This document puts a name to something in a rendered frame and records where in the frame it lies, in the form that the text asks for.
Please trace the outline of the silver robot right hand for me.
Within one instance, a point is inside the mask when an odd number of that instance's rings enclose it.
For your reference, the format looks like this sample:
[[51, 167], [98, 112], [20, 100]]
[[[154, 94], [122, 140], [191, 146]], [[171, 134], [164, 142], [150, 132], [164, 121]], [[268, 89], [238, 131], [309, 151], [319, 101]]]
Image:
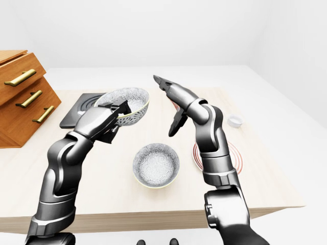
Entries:
[[180, 108], [174, 116], [169, 130], [169, 137], [173, 137], [178, 132], [185, 124], [188, 117], [192, 118], [198, 124], [203, 124], [205, 122], [200, 116], [201, 99], [196, 94], [177, 83], [159, 76], [154, 75], [153, 78], [160, 89], [166, 93], [167, 97]]

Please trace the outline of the silver robot left hand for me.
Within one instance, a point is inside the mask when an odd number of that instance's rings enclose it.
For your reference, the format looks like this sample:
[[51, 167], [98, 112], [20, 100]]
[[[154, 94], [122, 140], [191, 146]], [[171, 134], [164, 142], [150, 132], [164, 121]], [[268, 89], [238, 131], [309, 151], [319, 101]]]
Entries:
[[119, 129], [119, 115], [129, 113], [127, 100], [104, 103], [88, 109], [77, 121], [74, 131], [91, 141], [111, 143]]

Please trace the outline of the flat dark stove plate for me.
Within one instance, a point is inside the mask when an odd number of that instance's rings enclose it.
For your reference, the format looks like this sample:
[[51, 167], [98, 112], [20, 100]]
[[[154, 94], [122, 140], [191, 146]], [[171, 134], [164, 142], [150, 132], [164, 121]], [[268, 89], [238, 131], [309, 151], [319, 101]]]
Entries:
[[67, 115], [60, 122], [62, 129], [72, 129], [79, 118], [91, 107], [104, 93], [83, 93], [71, 107]]

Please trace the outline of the patterned black and white bowl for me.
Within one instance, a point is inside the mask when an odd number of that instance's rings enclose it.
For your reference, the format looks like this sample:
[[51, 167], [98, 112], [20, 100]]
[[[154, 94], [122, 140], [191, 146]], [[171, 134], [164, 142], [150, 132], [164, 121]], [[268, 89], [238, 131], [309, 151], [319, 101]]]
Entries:
[[152, 143], [141, 148], [133, 159], [133, 174], [148, 188], [164, 188], [179, 173], [179, 157], [168, 145]]
[[118, 100], [127, 100], [131, 113], [126, 115], [120, 114], [117, 124], [119, 126], [131, 126], [141, 120], [147, 112], [150, 96], [146, 90], [141, 88], [122, 88], [102, 95], [95, 102], [94, 107], [98, 107], [104, 103], [113, 103]]

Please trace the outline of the white plate with red rings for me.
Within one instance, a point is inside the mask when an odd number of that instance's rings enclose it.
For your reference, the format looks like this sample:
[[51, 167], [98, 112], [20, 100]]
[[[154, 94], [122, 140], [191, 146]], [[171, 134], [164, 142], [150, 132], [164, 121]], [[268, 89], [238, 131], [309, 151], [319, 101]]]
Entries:
[[[236, 169], [237, 174], [239, 175], [242, 172], [243, 167], [244, 167], [243, 157], [242, 157], [240, 151], [238, 150], [238, 148], [234, 144], [232, 144], [230, 141], [228, 141], [227, 144], [228, 144], [228, 148], [229, 148], [232, 165]], [[192, 157], [193, 157], [193, 160], [194, 160], [195, 164], [197, 165], [197, 167], [201, 171], [203, 171], [202, 159], [200, 157], [200, 152], [199, 152], [197, 143], [194, 143], [194, 146], [192, 149]]]

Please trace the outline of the small white ramekin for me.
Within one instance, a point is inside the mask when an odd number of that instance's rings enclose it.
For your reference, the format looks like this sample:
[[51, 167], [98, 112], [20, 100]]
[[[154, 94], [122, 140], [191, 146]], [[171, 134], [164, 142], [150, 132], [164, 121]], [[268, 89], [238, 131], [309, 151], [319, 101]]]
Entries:
[[239, 128], [244, 123], [244, 119], [240, 115], [231, 114], [227, 123], [233, 128]]

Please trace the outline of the wooden drawer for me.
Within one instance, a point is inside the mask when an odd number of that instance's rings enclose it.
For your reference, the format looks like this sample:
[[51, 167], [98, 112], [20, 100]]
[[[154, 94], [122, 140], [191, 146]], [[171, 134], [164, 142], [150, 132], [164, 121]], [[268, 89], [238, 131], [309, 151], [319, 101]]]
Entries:
[[[42, 93], [38, 94], [27, 107], [19, 105], [30, 98], [32, 93], [39, 91]], [[32, 120], [38, 119], [45, 112], [45, 108], [57, 107], [60, 103], [61, 100], [46, 79], [41, 78], [0, 106], [0, 128], [10, 131], [15, 127], [22, 127], [23, 124], [31, 124]]]
[[[18, 86], [4, 84], [30, 69], [36, 70], [36, 74]], [[44, 74], [45, 70], [34, 53], [28, 53], [27, 50], [0, 50], [0, 105], [18, 95]]]
[[61, 103], [55, 92], [44, 91], [26, 108], [16, 106], [28, 97], [29, 94], [23, 94], [0, 106], [0, 148], [23, 146], [41, 126], [35, 120], [45, 113], [46, 108], [57, 107]]

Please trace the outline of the wooden cabinet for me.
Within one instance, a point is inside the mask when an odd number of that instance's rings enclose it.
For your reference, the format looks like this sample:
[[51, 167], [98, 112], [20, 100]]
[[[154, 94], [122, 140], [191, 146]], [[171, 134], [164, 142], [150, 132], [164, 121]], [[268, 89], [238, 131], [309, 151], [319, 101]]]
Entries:
[[20, 148], [61, 100], [33, 53], [0, 51], [0, 148]]

